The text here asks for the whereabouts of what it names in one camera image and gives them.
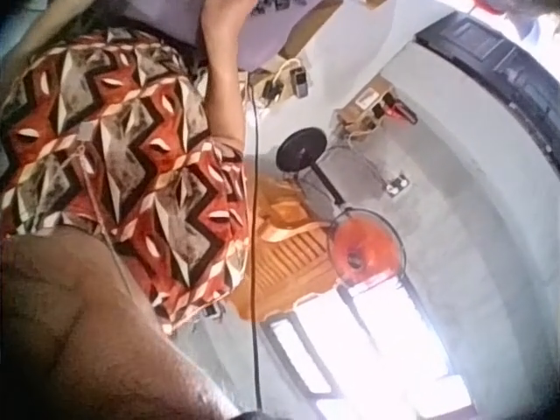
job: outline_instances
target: patterned dress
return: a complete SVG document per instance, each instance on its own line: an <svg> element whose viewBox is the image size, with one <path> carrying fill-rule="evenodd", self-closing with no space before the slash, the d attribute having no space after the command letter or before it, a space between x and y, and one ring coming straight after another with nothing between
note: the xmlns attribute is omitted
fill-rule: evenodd
<svg viewBox="0 0 560 420"><path fill-rule="evenodd" d="M174 49L140 31L96 31L22 76L0 119L1 239L105 229L174 328L239 284L242 154L208 132Z"/></svg>

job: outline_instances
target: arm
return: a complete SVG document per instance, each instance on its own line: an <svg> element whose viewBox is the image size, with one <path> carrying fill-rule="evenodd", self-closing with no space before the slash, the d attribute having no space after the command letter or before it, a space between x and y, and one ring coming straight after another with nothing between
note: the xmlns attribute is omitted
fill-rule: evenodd
<svg viewBox="0 0 560 420"><path fill-rule="evenodd" d="M16 236L1 263L3 380L24 391L14 401L48 418L238 414L163 335L133 279L129 295L101 241L73 228Z"/></svg>
<svg viewBox="0 0 560 420"><path fill-rule="evenodd" d="M25 70L30 56L93 2L94 0L54 0L33 22L24 37L3 59L0 102L4 100L11 83Z"/></svg>
<svg viewBox="0 0 560 420"><path fill-rule="evenodd" d="M206 116L213 136L243 152L245 112L239 91L239 33L256 0L206 0L201 15L208 54Z"/></svg>
<svg viewBox="0 0 560 420"><path fill-rule="evenodd" d="M245 113L237 76L237 54L208 52L208 89L205 108L213 136L243 151Z"/></svg>

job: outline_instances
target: orange fan blade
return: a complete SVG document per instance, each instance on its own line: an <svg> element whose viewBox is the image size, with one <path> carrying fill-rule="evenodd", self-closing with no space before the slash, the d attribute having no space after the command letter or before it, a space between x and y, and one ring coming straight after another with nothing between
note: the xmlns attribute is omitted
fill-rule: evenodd
<svg viewBox="0 0 560 420"><path fill-rule="evenodd" d="M348 286L378 284L401 271L401 243L381 219L351 215L337 226L331 241L332 264Z"/></svg>

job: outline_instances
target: fan pole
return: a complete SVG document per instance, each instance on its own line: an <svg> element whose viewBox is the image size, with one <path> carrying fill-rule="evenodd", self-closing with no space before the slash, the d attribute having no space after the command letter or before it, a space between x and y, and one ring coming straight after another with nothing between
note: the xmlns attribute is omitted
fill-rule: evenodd
<svg viewBox="0 0 560 420"><path fill-rule="evenodd" d="M340 195L339 190L337 190L331 180L325 175L323 170L319 168L319 165L316 162L311 162L310 164L311 170L315 172L315 175L319 178L319 180L323 183L327 191L332 195L334 198L334 204L337 207L342 206L346 201Z"/></svg>

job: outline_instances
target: charger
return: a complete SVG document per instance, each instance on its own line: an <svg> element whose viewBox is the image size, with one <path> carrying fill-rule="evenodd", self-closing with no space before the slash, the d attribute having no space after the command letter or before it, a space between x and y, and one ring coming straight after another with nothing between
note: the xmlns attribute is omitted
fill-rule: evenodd
<svg viewBox="0 0 560 420"><path fill-rule="evenodd" d="M284 84L280 80L267 80L262 89L262 98L268 103L276 102L284 91Z"/></svg>

